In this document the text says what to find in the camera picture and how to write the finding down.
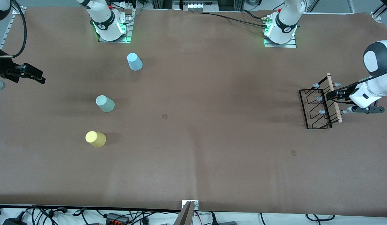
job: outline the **wooden stick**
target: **wooden stick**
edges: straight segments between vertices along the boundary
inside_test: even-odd
[[[334,85],[332,84],[331,74],[327,73],[326,76],[328,78],[329,88],[331,89],[331,91],[335,90]],[[338,122],[342,123],[343,121],[342,121],[342,115],[340,114],[339,105],[336,102],[334,102],[334,106],[336,110],[336,115],[338,116]]]

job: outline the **brown table surface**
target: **brown table surface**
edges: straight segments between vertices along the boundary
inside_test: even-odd
[[[82,8],[25,17],[14,61],[47,82],[0,91],[0,203],[178,209],[197,199],[204,211],[387,216],[387,97],[384,114],[309,131],[298,96],[326,73],[343,85],[367,76],[365,48],[387,38],[368,14],[303,15],[296,49],[184,11],[144,10],[130,44],[98,43]],[[4,50],[21,43],[17,17]],[[101,94],[114,111],[95,105]],[[106,134],[103,147],[86,143],[91,130]]]

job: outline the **table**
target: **table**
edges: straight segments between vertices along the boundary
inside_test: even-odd
[[[196,199],[204,211],[387,216],[387,97],[384,114],[309,131],[298,95],[326,73],[343,85],[367,75],[363,51],[387,38],[369,14],[303,15],[296,49],[185,11],[143,11],[130,44],[97,43],[82,8],[25,17],[14,61],[47,82],[0,91],[0,203],[178,209]],[[17,18],[4,51],[21,42]],[[128,68],[131,52],[140,71]],[[101,94],[114,111],[95,105]],[[106,145],[86,143],[91,130]]]

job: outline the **gray floor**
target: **gray floor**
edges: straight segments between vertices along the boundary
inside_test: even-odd
[[[373,11],[377,6],[381,4],[380,0],[352,0],[357,13],[368,13]],[[45,6],[78,6],[75,0],[18,0],[18,2],[26,7],[45,7]],[[272,9],[275,6],[282,3],[282,0],[263,0],[261,6],[253,9],[253,6],[245,6],[246,9],[259,10],[259,9]],[[314,9],[319,13],[350,13],[347,0],[320,0],[317,7]],[[6,31],[6,27],[9,24],[11,15],[6,19],[0,21],[0,44]],[[387,26],[387,12],[382,15],[382,22]]]

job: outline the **yellow cup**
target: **yellow cup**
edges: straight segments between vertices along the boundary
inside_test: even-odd
[[[95,147],[102,147],[106,143],[106,135],[97,131],[89,131],[85,140]]]

